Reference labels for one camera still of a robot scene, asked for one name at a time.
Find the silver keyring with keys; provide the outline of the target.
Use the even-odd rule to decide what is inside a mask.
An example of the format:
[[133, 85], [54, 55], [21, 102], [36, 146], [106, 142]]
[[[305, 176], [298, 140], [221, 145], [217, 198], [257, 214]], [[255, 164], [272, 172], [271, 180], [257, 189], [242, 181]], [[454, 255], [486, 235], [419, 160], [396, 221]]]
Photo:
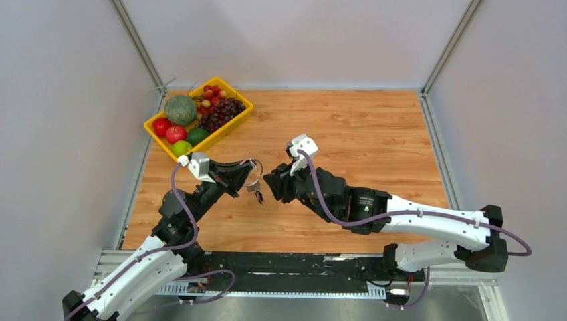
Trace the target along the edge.
[[240, 162], [241, 165], [249, 164], [252, 166], [253, 173], [256, 177], [252, 182], [245, 184], [247, 191], [253, 194], [260, 205], [264, 205], [265, 200], [261, 192], [261, 179], [264, 172], [264, 166], [262, 162], [256, 158], [248, 158]]

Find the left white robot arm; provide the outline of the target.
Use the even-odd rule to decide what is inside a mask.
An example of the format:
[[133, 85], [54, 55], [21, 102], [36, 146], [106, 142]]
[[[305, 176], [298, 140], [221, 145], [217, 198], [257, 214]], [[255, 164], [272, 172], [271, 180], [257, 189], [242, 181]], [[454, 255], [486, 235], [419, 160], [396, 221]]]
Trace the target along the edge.
[[142, 245], [113, 272], [62, 300], [64, 320], [126, 320], [159, 289], [204, 269], [197, 226], [223, 196], [238, 197], [257, 168], [254, 158], [219, 163], [202, 152], [180, 156], [170, 176], [161, 219]]

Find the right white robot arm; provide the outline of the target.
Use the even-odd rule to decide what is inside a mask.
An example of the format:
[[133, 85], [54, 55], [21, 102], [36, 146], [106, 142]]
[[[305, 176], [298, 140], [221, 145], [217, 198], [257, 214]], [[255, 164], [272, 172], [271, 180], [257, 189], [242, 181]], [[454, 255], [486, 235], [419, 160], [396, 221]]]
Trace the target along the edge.
[[292, 171], [280, 164], [264, 175], [276, 200], [299, 201], [329, 223], [360, 235], [414, 233], [427, 241], [393, 243], [383, 250], [382, 270], [390, 279], [434, 265], [462, 261], [471, 270], [503, 272], [508, 263], [501, 207], [486, 205], [476, 211], [457, 211], [424, 205], [364, 187], [353, 187], [342, 177], [318, 167]]

